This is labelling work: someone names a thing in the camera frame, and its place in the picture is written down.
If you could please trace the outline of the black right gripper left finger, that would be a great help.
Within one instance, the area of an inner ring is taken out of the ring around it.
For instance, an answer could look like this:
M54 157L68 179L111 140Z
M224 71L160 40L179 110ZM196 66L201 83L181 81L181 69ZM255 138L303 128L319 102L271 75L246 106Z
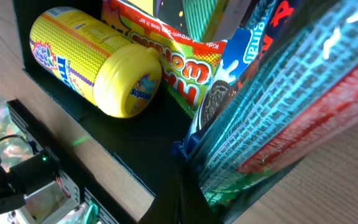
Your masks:
M219 224L198 186L198 180L187 169L183 150L180 141L173 144L172 154L179 164L139 224Z

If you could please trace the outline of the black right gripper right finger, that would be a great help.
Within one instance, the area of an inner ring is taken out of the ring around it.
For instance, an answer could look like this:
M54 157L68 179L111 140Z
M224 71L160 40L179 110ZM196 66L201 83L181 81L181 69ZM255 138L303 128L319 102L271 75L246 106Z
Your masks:
M296 167L304 157L290 164L274 175L260 181L252 187L245 189L243 193L235 199L234 203L227 208L221 215L221 223L231 224L237 220L248 208L250 208L261 196L267 193L276 183L283 179L294 167Z

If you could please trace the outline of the dark green gift box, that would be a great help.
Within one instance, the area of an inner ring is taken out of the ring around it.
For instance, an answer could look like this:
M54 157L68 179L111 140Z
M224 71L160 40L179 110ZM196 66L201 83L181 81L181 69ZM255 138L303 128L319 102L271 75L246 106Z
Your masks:
M190 117L160 88L139 115L113 118L86 101L39 65L30 50L30 29L41 13L71 6L93 17L100 1L24 1L12 3L25 74L35 88L20 102L49 131L56 153L67 153L82 166L87 188L119 223L136 223L172 175L172 145L187 132Z

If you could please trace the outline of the colourful gummy candy bag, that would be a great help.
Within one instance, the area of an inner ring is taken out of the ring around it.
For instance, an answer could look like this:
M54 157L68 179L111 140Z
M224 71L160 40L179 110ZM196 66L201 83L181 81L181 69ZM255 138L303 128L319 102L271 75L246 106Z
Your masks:
M159 52L167 90L194 117L227 42L196 42L125 1L104 1L101 20L134 42Z

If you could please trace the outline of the yellow Mentos bottle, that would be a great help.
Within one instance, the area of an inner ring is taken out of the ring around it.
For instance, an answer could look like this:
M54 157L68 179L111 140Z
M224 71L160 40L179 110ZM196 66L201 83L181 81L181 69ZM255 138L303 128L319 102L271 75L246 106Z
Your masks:
M30 30L36 61L115 118L139 114L162 79L160 54L72 7L45 11Z

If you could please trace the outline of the red green KitKat bar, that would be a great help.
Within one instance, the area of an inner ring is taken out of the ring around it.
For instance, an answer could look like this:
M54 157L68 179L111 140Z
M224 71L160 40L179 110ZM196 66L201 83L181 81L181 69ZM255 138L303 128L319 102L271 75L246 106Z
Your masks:
M222 103L200 149L212 208L358 122L358 1L301 1Z

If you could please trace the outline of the blue Oreo pack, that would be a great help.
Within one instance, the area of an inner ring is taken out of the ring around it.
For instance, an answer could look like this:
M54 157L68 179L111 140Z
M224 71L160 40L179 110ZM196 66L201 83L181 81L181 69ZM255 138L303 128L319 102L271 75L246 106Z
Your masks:
M193 149L199 144L218 116L218 109L230 88L256 58L262 34L279 3L279 0L258 1L250 13L246 14L247 19L227 41L218 69L209 83L201 105L194 115L188 135L184 139L188 149Z

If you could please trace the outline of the yellow green Pretz box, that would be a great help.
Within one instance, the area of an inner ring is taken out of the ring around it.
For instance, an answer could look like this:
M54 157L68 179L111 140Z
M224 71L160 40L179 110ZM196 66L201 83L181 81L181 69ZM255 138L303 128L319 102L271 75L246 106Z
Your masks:
M228 40L258 0L127 0L130 6L197 42Z

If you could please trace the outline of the purple Dairy Milk bar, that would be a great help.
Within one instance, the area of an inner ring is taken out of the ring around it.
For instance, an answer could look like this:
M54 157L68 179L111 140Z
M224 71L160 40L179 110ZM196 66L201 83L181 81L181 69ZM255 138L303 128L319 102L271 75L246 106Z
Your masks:
M250 32L243 56L246 69L252 70L254 60L262 58L300 3L300 0L260 0L246 14L244 28Z

